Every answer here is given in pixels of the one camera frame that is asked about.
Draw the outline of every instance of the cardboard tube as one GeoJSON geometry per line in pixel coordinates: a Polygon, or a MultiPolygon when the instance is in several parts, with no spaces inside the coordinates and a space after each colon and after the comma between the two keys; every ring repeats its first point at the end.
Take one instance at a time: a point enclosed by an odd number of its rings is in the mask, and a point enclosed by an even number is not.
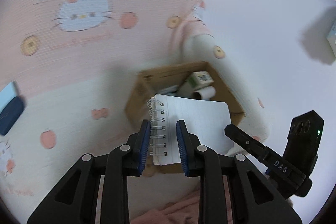
{"type": "Polygon", "coordinates": [[[216,95],[215,88],[212,86],[206,86],[205,88],[195,90],[192,94],[192,99],[208,101],[215,95],[216,95]]]}

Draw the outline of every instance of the spiral binding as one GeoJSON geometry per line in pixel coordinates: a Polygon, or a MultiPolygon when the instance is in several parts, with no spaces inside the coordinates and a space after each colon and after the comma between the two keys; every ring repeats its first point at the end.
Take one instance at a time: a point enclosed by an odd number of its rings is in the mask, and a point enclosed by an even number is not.
{"type": "MultiPolygon", "coordinates": [[[[147,102],[147,106],[150,108],[150,110],[148,111],[148,114],[152,117],[154,112],[160,112],[161,114],[165,114],[165,111],[163,109],[159,109],[159,108],[152,108],[152,103],[159,103],[160,106],[164,106],[164,104],[162,102],[160,102],[157,99],[150,99],[147,102]]],[[[154,117],[150,119],[150,123],[151,123],[151,132],[153,131],[157,131],[157,130],[162,130],[165,131],[166,127],[165,126],[158,126],[157,122],[166,122],[165,118],[158,118],[158,117],[154,117]]],[[[151,139],[165,139],[166,135],[165,134],[157,134],[157,135],[151,135],[151,139]]],[[[164,152],[156,152],[154,153],[154,149],[155,148],[166,148],[167,147],[167,143],[163,143],[163,144],[158,144],[158,143],[150,143],[150,148],[152,148],[153,151],[150,152],[151,156],[167,156],[167,151],[164,152]]]]}

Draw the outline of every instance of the white wall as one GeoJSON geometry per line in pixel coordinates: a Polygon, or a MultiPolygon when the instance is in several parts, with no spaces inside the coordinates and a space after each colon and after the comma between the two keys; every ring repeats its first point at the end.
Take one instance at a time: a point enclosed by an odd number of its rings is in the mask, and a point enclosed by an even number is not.
{"type": "Polygon", "coordinates": [[[305,198],[294,208],[309,223],[336,182],[336,63],[325,39],[336,18],[335,0],[205,0],[204,21],[227,54],[262,90],[272,117],[266,145],[282,154],[293,117],[314,109],[325,121],[319,159],[305,198]]]}

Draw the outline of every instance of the spiral notebook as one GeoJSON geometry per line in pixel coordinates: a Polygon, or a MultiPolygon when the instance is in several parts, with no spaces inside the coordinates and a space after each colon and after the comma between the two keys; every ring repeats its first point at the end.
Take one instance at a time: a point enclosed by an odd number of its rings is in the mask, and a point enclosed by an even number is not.
{"type": "Polygon", "coordinates": [[[151,122],[150,155],[155,165],[181,162],[176,138],[176,123],[184,120],[188,132],[198,136],[201,144],[226,154],[234,143],[225,136],[231,124],[227,104],[156,94],[148,101],[151,122]]]}

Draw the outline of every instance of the triangular cutout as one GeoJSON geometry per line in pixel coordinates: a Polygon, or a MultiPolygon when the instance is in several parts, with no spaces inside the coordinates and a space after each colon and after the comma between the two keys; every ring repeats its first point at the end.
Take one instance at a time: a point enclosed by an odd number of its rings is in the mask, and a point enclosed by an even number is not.
{"type": "Polygon", "coordinates": [[[72,204],[75,192],[77,189],[77,184],[81,176],[81,171],[77,170],[72,177],[65,183],[62,189],[55,196],[55,201],[62,202],[65,204],[72,204]]]}
{"type": "Polygon", "coordinates": [[[274,199],[271,192],[252,171],[247,172],[247,177],[250,181],[254,200],[257,204],[263,204],[274,199]]]}

